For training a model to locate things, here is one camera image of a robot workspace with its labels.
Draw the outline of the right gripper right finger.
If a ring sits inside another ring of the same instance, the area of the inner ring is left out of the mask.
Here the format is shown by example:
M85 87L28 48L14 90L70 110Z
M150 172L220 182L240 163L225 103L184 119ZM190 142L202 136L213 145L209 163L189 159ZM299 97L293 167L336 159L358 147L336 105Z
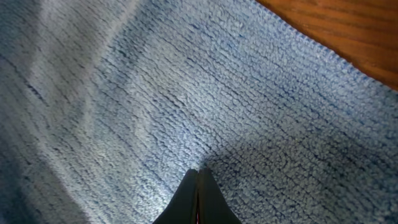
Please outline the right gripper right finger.
M211 170L199 171L198 221L201 224L241 224L229 208Z

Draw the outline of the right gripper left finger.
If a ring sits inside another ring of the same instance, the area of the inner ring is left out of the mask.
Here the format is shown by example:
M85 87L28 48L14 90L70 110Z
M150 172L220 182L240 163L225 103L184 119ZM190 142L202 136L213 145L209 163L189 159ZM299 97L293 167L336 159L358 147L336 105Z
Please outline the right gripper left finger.
M196 224L198 171L187 170L171 201L153 224Z

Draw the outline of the blue microfiber cloth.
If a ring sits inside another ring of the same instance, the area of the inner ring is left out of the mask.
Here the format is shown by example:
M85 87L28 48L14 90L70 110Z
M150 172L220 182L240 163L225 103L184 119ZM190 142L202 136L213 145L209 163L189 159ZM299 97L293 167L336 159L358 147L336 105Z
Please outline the blue microfiber cloth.
M1 222L396 223L397 92L255 1L2 1Z

